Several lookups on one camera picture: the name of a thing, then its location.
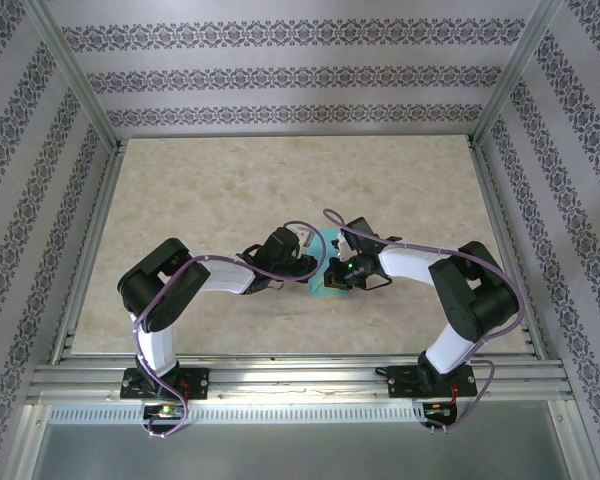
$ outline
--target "white wall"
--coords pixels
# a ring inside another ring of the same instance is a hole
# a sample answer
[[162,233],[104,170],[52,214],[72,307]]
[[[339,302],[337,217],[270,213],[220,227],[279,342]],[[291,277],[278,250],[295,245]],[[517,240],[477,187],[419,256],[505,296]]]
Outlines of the white wall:
[[19,3],[0,0],[0,476],[48,361],[108,154]]
[[600,462],[600,3],[560,7],[485,154]]
[[536,0],[55,0],[121,137],[471,133]]

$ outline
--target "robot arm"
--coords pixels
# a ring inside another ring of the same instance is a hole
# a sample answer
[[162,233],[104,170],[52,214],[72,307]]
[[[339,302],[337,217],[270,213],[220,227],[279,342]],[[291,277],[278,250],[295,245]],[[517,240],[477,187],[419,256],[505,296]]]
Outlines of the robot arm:
[[[173,323],[199,292],[223,291],[249,295],[264,290],[271,278],[254,272],[247,266],[285,277],[302,277],[316,268],[316,260],[301,254],[311,236],[301,246],[298,236],[289,228],[280,227],[264,245],[253,245],[233,259],[205,258],[204,263],[192,263],[182,271],[143,319],[137,331],[137,341],[151,375],[136,356],[140,375],[134,387],[155,397],[169,397],[154,376],[176,388],[180,369],[173,345]],[[159,295],[165,286],[164,277],[172,277],[199,253],[189,251],[184,244],[171,238],[163,242],[140,263],[127,272],[118,283],[118,292],[136,323],[138,316]]]
[[[347,226],[375,235],[362,217]],[[405,277],[436,288],[449,323],[418,359],[423,393],[431,392],[437,384],[453,376],[477,349],[477,343],[518,311],[516,295],[506,282],[477,263],[451,255],[387,246],[346,231],[342,231],[334,244],[340,257],[330,259],[324,274],[327,287],[370,290],[378,288],[369,288],[367,284],[371,276],[377,275],[385,280],[380,287],[392,283],[392,277]],[[470,242],[458,251],[498,267],[479,242]],[[467,283],[476,280],[479,285],[475,288]]]

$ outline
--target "beige marble floor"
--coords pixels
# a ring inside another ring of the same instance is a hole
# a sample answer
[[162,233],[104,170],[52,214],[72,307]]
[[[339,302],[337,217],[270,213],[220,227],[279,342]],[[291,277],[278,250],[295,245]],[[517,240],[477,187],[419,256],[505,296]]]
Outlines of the beige marble floor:
[[[129,142],[90,280],[75,353],[132,352],[119,278],[168,237],[234,254],[287,220],[364,216],[382,236],[496,251],[464,137],[288,137]],[[308,286],[197,296],[176,323],[180,353],[419,353],[445,325],[433,287],[398,279],[349,298]],[[520,332],[491,352],[525,351]]]

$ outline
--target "black mounting bracket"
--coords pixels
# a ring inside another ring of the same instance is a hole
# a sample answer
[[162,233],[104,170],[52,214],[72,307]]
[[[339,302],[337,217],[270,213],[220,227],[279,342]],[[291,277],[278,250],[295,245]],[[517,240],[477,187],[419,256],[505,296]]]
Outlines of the black mounting bracket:
[[445,398],[456,389],[457,397],[475,397],[478,394],[473,368],[462,365],[425,392],[418,375],[419,365],[392,365],[376,368],[376,373],[387,379],[389,398]]
[[[177,379],[174,381],[176,389],[188,400],[206,400],[209,392],[209,369],[180,367]],[[121,399],[151,399],[173,400],[175,397],[162,389],[157,393],[148,384],[145,377],[137,368],[127,368],[122,376],[120,388]]]

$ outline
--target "aluminum frame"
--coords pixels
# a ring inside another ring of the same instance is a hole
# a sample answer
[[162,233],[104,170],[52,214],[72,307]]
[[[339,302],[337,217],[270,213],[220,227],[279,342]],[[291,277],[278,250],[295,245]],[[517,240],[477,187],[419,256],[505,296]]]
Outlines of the aluminum frame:
[[[40,365],[34,372],[26,398],[27,405],[7,462],[5,478],[19,480],[31,478],[33,474],[35,459],[53,408],[60,405],[103,405],[106,408],[140,405],[138,400],[126,401],[119,398],[122,371],[133,366],[131,355],[91,356],[70,353],[73,333],[95,263],[127,140],[118,142],[106,112],[46,4],[41,0],[24,0],[23,3],[101,137],[106,140],[114,158],[106,174],[105,186],[100,192],[96,216],[85,244],[85,254],[78,266],[78,281],[70,294],[67,313],[54,346],[52,365]],[[468,138],[503,267],[519,284],[522,284],[520,272],[479,146],[560,4],[560,0],[540,0],[478,119],[476,129],[471,138]],[[523,294],[525,304],[529,307],[526,292]],[[524,329],[528,332],[533,352],[483,357],[491,359],[497,366],[495,380],[483,400],[547,401],[572,477],[600,478],[600,470],[573,400],[562,362],[547,360],[537,321],[530,308],[527,308],[527,312]],[[185,355],[179,358],[183,365],[212,369],[209,400],[201,404],[233,405],[236,408],[255,402],[270,405],[294,402],[315,405],[387,405],[391,402],[387,397],[387,386],[383,379],[374,375],[373,369],[381,365],[416,362],[416,357],[412,355]],[[475,376],[480,388],[486,378],[486,369],[476,366]]]

